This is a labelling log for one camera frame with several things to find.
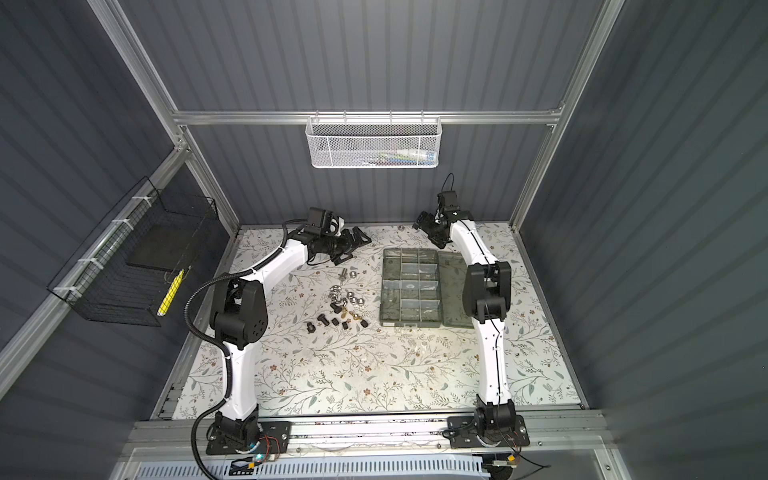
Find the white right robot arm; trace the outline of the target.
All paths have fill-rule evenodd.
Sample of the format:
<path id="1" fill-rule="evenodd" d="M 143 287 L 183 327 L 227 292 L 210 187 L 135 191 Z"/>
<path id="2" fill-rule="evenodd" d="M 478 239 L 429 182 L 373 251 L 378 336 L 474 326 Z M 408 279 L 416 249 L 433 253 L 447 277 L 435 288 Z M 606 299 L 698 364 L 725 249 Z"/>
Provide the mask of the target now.
<path id="1" fill-rule="evenodd" d="M 478 406 L 513 409 L 506 374 L 504 322 L 511 307 L 511 265 L 499 260 L 481 239 L 474 221 L 449 221 L 423 212 L 414 226 L 442 249 L 452 243 L 465 264 L 462 306 L 472 320 L 479 346 Z"/>

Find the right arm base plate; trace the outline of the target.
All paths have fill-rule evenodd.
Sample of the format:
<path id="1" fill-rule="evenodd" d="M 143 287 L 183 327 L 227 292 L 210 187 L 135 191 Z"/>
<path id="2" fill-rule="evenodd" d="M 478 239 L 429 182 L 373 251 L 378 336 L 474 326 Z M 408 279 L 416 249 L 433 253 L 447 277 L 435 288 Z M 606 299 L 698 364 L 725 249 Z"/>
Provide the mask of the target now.
<path id="1" fill-rule="evenodd" d="M 500 447 L 518 450 L 531 444 L 521 415 L 516 416 L 512 426 L 502 427 L 480 420 L 476 415 L 450 416 L 441 435 L 453 449 Z"/>

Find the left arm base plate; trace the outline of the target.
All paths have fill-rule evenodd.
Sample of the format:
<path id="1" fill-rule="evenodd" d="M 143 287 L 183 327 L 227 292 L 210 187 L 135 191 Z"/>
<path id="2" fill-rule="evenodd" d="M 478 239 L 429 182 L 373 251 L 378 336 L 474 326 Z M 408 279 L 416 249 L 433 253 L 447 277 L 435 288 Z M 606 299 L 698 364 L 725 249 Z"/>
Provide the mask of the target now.
<path id="1" fill-rule="evenodd" d="M 244 422 L 222 417 L 206 431 L 205 453 L 210 456 L 286 453 L 292 426 L 291 422 Z"/>

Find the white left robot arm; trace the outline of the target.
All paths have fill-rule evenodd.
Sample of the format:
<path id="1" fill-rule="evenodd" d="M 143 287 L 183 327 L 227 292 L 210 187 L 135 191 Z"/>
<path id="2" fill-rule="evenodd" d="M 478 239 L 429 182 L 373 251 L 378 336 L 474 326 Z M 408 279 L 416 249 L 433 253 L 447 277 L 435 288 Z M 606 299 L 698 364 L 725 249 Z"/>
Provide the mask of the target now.
<path id="1" fill-rule="evenodd" d="M 219 416 L 245 421 L 256 415 L 253 345 L 264 336 L 269 325 L 267 297 L 272 289 L 318 254 L 339 265 L 351 259 L 357 248 L 371 242 L 358 227 L 330 233 L 297 228 L 285 232 L 280 245 L 255 265 L 213 281 L 209 325 L 225 365 Z"/>

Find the translucent green organizer box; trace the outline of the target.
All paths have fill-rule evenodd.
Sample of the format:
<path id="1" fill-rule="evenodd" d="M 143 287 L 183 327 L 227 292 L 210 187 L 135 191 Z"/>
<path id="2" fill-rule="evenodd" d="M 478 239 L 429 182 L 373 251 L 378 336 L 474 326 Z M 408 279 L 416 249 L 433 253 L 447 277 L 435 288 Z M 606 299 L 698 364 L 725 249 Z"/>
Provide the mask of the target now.
<path id="1" fill-rule="evenodd" d="M 471 329 L 462 293 L 467 264 L 436 249 L 383 251 L 379 320 L 389 327 Z"/>

